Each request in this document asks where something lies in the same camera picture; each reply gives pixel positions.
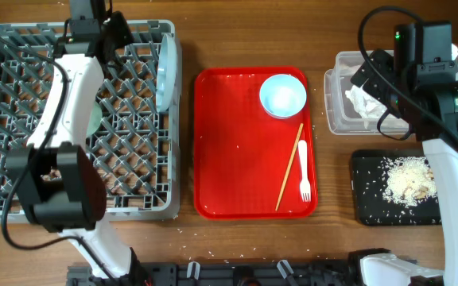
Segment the light blue plate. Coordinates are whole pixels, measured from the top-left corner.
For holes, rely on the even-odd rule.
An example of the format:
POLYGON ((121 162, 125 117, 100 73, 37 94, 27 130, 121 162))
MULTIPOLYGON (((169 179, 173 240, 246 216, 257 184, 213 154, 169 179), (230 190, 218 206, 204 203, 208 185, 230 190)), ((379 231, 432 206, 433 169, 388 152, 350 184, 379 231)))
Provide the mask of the light blue plate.
POLYGON ((179 48, 170 33, 162 37, 157 66, 156 107, 159 113, 166 112, 173 102, 179 72, 179 48))

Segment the green bowl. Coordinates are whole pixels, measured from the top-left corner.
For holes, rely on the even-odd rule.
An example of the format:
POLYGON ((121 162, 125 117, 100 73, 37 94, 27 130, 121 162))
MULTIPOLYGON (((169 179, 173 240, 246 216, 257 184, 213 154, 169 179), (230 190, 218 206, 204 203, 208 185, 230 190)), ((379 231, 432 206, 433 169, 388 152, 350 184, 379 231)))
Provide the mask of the green bowl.
POLYGON ((91 110, 89 123, 87 126, 86 136, 92 136, 98 129, 103 118, 103 112, 101 107, 97 102, 94 102, 93 108, 91 110))

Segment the white napkin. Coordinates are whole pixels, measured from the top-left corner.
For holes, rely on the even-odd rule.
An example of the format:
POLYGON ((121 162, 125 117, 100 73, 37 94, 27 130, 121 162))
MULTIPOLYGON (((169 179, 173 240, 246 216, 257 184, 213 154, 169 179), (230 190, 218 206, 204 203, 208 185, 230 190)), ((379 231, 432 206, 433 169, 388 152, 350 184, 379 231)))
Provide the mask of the white napkin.
POLYGON ((370 119, 380 119, 386 111, 386 107, 380 101, 370 96, 360 87, 353 85, 344 94, 353 105, 355 112, 363 119, 365 128, 368 127, 370 119))

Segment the rice and food scraps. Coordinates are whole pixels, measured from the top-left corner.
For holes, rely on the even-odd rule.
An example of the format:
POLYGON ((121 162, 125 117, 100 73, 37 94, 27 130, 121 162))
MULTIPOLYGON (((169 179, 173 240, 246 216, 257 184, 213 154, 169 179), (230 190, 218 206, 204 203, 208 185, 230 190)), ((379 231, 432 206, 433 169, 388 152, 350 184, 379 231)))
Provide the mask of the rice and food scraps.
POLYGON ((381 167, 385 177, 382 194, 388 203, 410 208, 437 197, 433 170, 426 157, 385 157, 381 167))

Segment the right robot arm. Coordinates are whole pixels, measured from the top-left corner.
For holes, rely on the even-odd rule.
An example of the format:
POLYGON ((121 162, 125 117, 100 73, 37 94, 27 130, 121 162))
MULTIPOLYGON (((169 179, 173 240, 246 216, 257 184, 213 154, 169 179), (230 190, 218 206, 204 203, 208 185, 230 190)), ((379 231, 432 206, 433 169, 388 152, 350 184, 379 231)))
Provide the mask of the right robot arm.
POLYGON ((449 21, 422 21, 394 29, 394 53, 361 47, 361 68, 351 81, 405 120, 422 143, 437 187, 444 234, 442 272, 369 255, 359 260, 366 285, 391 274, 408 285, 458 285, 458 80, 449 21))

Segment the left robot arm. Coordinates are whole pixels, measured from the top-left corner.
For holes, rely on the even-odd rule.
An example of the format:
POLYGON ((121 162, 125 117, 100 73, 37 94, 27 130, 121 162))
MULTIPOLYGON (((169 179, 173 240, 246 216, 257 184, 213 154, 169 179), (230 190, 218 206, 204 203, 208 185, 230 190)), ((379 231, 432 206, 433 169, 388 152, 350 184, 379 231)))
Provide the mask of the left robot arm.
POLYGON ((27 220, 70 241, 96 285, 151 285, 132 248, 106 218, 107 192, 86 155, 87 128, 104 69, 133 37, 122 13, 105 1, 72 1, 52 56, 52 89, 36 129, 9 152, 6 169, 27 220))

